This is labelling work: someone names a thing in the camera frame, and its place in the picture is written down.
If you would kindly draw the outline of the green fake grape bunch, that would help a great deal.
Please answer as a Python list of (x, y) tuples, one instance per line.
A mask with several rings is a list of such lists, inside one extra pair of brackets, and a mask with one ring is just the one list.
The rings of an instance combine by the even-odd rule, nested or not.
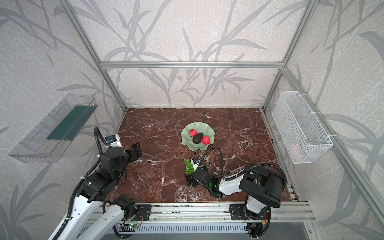
[(184, 159), (184, 163), (186, 165), (185, 173), (192, 174), (195, 171), (193, 161), (190, 159)]

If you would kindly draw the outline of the dark fake avocado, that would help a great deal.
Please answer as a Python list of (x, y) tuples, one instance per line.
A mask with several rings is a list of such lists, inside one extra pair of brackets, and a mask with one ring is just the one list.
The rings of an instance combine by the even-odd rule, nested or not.
[(194, 144), (200, 144), (202, 137), (204, 137), (204, 134), (203, 133), (198, 133), (195, 137), (193, 137), (193, 143)]

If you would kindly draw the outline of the red fake apple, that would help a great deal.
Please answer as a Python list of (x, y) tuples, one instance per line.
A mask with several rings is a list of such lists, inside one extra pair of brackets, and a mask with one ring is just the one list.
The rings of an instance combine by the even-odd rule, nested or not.
[(195, 136), (198, 134), (198, 132), (197, 132), (195, 129), (192, 129), (192, 130), (189, 131), (189, 134), (190, 134), (192, 137), (195, 137)]
[(204, 136), (201, 138), (201, 142), (204, 144), (204, 145), (210, 145), (211, 144), (211, 141), (210, 141), (210, 138), (208, 136)]

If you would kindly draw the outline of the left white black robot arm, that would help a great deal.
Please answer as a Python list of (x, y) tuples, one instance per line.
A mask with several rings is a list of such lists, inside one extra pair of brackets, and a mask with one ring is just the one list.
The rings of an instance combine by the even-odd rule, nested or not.
[(49, 237), (51, 240), (100, 240), (109, 229), (123, 219), (135, 217), (135, 200), (125, 195), (111, 202), (103, 215), (83, 234), (80, 233), (85, 223), (96, 208), (104, 203), (109, 193), (121, 180), (121, 174), (127, 165), (142, 157), (140, 143), (130, 149), (113, 146), (100, 155), (100, 168), (83, 177), (80, 186), (70, 200), (67, 215)]

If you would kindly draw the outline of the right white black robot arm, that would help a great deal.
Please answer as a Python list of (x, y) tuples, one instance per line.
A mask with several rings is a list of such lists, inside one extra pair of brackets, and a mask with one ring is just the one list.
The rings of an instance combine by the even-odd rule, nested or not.
[(185, 173), (188, 186), (204, 187), (216, 199), (229, 197), (235, 193), (246, 193), (243, 204), (231, 204), (231, 219), (259, 220), (269, 222), (271, 208), (281, 206), (281, 197), (287, 185), (285, 172), (270, 164), (247, 164), (244, 171), (229, 178), (216, 178), (197, 164)]

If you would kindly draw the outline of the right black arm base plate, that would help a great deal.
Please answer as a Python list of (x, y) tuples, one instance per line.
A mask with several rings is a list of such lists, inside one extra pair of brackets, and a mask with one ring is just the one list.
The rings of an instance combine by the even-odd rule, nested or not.
[(268, 213), (270, 212), (271, 208), (264, 207), (260, 213), (254, 213), (250, 210), (247, 210), (244, 204), (231, 204), (229, 211), (231, 214), (231, 220), (233, 221), (240, 221), (240, 220), (267, 220), (268, 219)]

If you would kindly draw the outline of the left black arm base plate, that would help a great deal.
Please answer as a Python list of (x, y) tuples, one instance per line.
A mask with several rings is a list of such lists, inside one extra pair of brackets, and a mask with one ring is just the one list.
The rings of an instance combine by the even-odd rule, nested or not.
[(133, 221), (149, 221), (151, 215), (152, 205), (150, 204), (138, 204), (136, 205), (136, 213), (133, 217)]

